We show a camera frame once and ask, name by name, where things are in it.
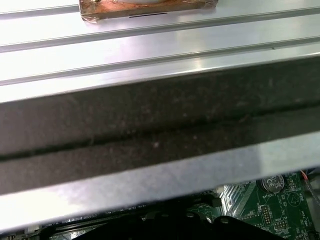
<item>silver metal panel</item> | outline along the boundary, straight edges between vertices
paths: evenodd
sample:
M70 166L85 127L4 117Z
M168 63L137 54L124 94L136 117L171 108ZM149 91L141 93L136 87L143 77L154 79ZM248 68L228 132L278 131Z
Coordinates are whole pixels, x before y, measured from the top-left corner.
M162 62L137 66L117 71L103 72L75 77L49 78L40 81L7 84L0 87L0 103L83 91L99 87L129 84L139 81L152 81L161 78L177 77L187 74L204 73L257 64L267 64L320 55L320 43L265 49L223 56L195 57L191 59Z
M261 52L255 59L258 64L265 62L271 48L317 43L320 39L318 0L221 0L215 10L106 19L98 24L83 22L77 4L76 0L33 0L28 4L21 0L1 8L0 89L6 91L5 85L12 84L16 87L9 87L11 97L5 100L3 95L3 101L41 96L39 91L34 96L16 94L21 91L20 83L30 82L25 88L43 89L49 80L51 84L64 82L65 89L44 89L43 96L80 91L106 86L111 80L101 81L103 73L122 76L113 84L132 82L130 71L143 76L134 81L144 81L197 72L193 66L198 58L219 62L222 55L237 58L252 51ZM316 47L314 51L296 53L293 58L317 54ZM170 66L181 61L188 62L184 66L191 69L174 73ZM241 61L233 62L233 67L242 65ZM91 86L82 84L86 76L90 76Z
M75 71L96 73L97 67L114 71L208 53L214 57L221 50L245 52L249 46L271 48L308 38L316 41L319 23L320 14L315 14L5 52L0 58L0 83L72 76Z
M0 231L319 164L320 132L0 196ZM18 214L12 214L12 208Z

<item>motherboard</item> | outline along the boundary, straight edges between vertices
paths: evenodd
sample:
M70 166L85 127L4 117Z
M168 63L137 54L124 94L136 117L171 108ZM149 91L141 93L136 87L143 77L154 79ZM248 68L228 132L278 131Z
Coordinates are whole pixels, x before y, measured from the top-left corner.
M226 185L220 198L221 209L203 204L192 210L211 220L231 216L290 240L319 239L300 173Z

